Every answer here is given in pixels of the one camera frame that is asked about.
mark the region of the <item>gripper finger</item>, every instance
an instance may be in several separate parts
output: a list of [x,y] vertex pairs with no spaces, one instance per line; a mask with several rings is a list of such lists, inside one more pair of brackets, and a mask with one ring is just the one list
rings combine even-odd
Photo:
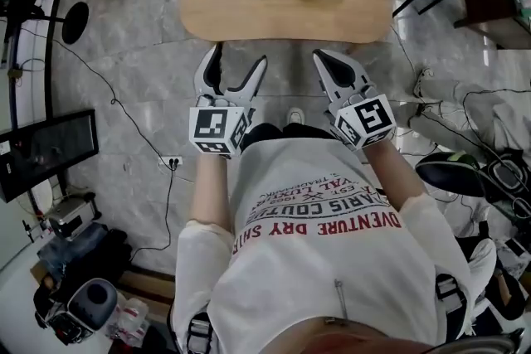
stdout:
[[225,99],[230,100],[236,105],[244,105],[251,102],[252,98],[258,93],[260,84],[266,74],[267,57],[262,56],[256,61],[247,73],[246,78],[238,87],[228,88],[225,92]]
[[348,99],[370,83],[367,72],[361,64],[342,53],[316,49],[314,63],[323,90],[332,102]]
[[216,43],[202,58],[196,74],[193,78],[193,85],[196,95],[210,95],[216,97],[222,95],[219,85],[222,81],[222,48],[221,43]]

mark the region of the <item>wooden table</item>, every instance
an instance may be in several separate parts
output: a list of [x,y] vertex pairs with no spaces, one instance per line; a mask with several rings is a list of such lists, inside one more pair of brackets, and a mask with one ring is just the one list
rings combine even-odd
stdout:
[[183,25],[210,41],[309,39],[369,43],[385,36],[391,0],[180,0]]

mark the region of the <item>white cloth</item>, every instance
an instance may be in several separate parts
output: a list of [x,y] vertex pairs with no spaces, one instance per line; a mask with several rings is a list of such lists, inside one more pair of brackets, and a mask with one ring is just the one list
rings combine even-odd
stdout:
[[470,267],[470,296],[477,299],[487,287],[496,266],[496,245],[492,239],[483,239],[472,252],[468,262]]
[[[461,107],[468,93],[484,90],[479,85],[456,80],[425,78],[420,84],[422,97],[451,102]],[[460,130],[453,123],[430,111],[424,111],[422,115],[417,117],[415,116],[417,106],[418,104],[414,104],[414,108],[412,108],[411,104],[404,104],[393,110],[400,127],[408,127],[435,143],[455,151],[465,151],[481,162],[485,162],[485,148],[473,130]],[[469,117],[477,126],[477,133],[481,140],[487,143],[491,149],[502,152],[506,148],[512,148],[529,153],[531,150],[531,120],[515,111],[496,93],[470,94],[466,97],[465,107]],[[450,127],[458,134],[445,129],[442,124]]]
[[236,237],[188,225],[179,237],[174,330],[208,304],[221,352],[259,352],[308,318],[343,313],[390,337],[436,345],[446,316],[437,273],[474,299],[470,270],[428,195],[397,214],[336,140],[280,139],[251,145],[231,199]]

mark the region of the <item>marble floor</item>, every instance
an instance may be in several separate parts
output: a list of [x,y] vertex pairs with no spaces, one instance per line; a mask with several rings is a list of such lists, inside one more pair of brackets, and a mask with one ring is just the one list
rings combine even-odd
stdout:
[[[61,0],[59,16],[79,1],[89,4],[90,19],[85,33],[71,48],[114,86],[116,96],[160,152],[183,156],[169,200],[172,246],[164,252],[143,250],[134,260],[145,268],[172,274],[176,240],[187,219],[195,177],[197,151],[188,142],[188,108],[195,104],[192,77],[211,44],[183,28],[179,0]],[[404,0],[393,1],[397,6]],[[529,87],[531,53],[497,51],[472,30],[455,30],[452,23],[462,16],[462,0],[445,0],[418,16],[416,9],[423,4],[426,1],[417,0],[394,20],[385,38],[368,45],[228,42],[222,59],[224,84],[239,82],[254,60],[266,54],[269,67],[256,98],[256,122],[281,124],[287,109],[298,106],[305,111],[307,123],[315,126],[326,125],[322,112],[327,106],[311,61],[310,53],[316,47],[349,53],[393,102],[414,100],[413,67],[423,65],[432,67],[437,75],[478,82],[488,89]],[[71,182],[96,192],[104,222],[127,231],[135,247],[166,245],[163,216],[169,172],[158,168],[148,144],[120,107],[110,104],[109,88],[59,46],[53,51],[52,98],[55,114],[86,108],[96,111],[100,154],[71,168]],[[531,97],[521,95],[508,101],[531,114]],[[444,105],[443,112],[448,119],[462,122],[462,112],[455,106]],[[405,131],[397,131],[397,146],[412,163],[432,150],[429,140],[402,133]],[[237,165],[237,159],[230,161],[230,185],[234,184]],[[434,195],[441,200],[453,197],[441,192]],[[470,218],[470,208],[460,201],[440,203],[456,234]],[[462,201],[469,206],[478,202],[466,196]],[[494,233],[510,232],[510,224],[502,215],[493,213],[489,220]]]

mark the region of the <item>person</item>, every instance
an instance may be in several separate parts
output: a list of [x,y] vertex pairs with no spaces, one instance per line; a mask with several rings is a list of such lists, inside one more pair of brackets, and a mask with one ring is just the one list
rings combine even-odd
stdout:
[[[489,276],[492,270],[492,264],[485,264],[484,250],[493,249],[495,251],[495,244],[490,238],[489,223],[487,216],[489,214],[490,205],[484,203],[476,212],[473,220],[478,223],[479,234],[469,237],[457,237],[457,243],[463,250],[465,258],[469,263],[474,263],[476,259],[480,259],[484,268],[472,268],[478,274],[483,274],[482,279]],[[490,301],[498,312],[507,320],[516,320],[526,308],[526,300],[522,289],[513,276],[511,276],[502,265],[497,256],[490,256],[490,261],[494,260],[494,273],[487,278],[488,283],[485,286],[485,299]],[[489,306],[487,302],[480,302],[475,305],[474,317],[478,317]]]
[[531,165],[531,120],[496,93],[474,93],[485,91],[476,84],[435,78],[433,70],[425,68],[419,73],[413,94],[421,99],[451,102],[459,108],[465,106],[477,130],[458,129],[452,122],[426,110],[424,104],[417,103],[405,103],[393,109],[397,126],[414,130],[453,151],[464,151],[480,162],[489,161],[488,148],[483,145],[486,143],[497,153],[507,148],[523,151],[524,160]]
[[[197,159],[175,273],[183,352],[413,354],[457,337],[488,279],[409,163],[387,139],[364,148],[382,197],[340,141],[302,111],[288,121],[244,137],[230,201],[227,160]],[[494,267],[484,254],[472,268]],[[440,277],[462,295],[456,325]]]

